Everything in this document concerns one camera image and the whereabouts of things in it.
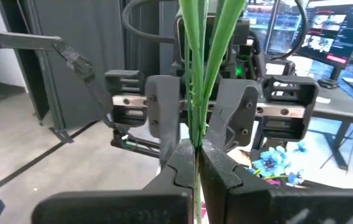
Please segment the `gray desk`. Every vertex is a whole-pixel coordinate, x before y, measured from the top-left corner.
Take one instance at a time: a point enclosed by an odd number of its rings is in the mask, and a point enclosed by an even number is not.
[[[353,123],[353,98],[340,88],[333,90],[320,88],[318,96],[331,99],[331,102],[328,104],[316,103],[313,116],[342,121],[335,139],[332,137],[332,134],[323,133],[323,135],[326,137],[338,167],[347,170],[348,165],[339,152],[339,146],[341,145],[349,126]]]

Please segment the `gray floor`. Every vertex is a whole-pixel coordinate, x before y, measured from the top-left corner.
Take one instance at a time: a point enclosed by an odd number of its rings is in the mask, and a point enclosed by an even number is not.
[[[0,180],[33,160],[59,140],[38,125],[27,95],[0,102]],[[310,129],[327,128],[336,133],[338,122],[313,118]],[[133,131],[147,138],[145,129]],[[63,191],[140,189],[155,176],[156,159],[110,146],[111,131],[97,123],[62,146],[29,170],[0,188],[6,205],[0,223],[30,223],[31,211],[42,199]],[[309,143],[307,179],[338,187],[353,188],[353,141],[341,148],[351,166],[348,172],[337,168],[334,159],[320,169],[331,151],[323,136],[307,133]]]

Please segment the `computer monitor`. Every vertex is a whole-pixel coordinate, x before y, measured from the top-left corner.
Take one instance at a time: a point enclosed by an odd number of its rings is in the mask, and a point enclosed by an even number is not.
[[[353,1],[311,0],[306,15],[308,31],[297,54],[345,69],[353,53]],[[293,45],[300,35],[295,33]]]

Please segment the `bolt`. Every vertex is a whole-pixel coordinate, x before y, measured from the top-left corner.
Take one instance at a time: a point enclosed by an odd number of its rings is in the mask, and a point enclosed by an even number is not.
[[[251,102],[247,103],[247,104],[245,105],[245,107],[246,107],[247,109],[252,108],[252,103],[251,103]]]
[[[151,101],[157,101],[157,97],[156,96],[154,96],[154,95],[151,95],[151,96],[149,96],[149,100],[151,100]]]
[[[263,113],[263,108],[257,108],[257,113]]]
[[[287,109],[282,109],[280,111],[281,115],[287,115],[289,113],[289,111]]]

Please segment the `desk leg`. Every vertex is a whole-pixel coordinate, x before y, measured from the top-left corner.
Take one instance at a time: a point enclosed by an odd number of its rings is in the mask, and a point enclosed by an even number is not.
[[[332,138],[331,134],[324,133],[324,137],[326,137],[327,143],[331,148],[332,155],[336,159],[338,167],[342,170],[348,170],[348,165],[346,164],[345,159],[339,151],[339,146],[341,145],[342,140],[345,138],[345,133],[347,132],[350,125],[350,122],[343,121],[338,129],[335,139]]]

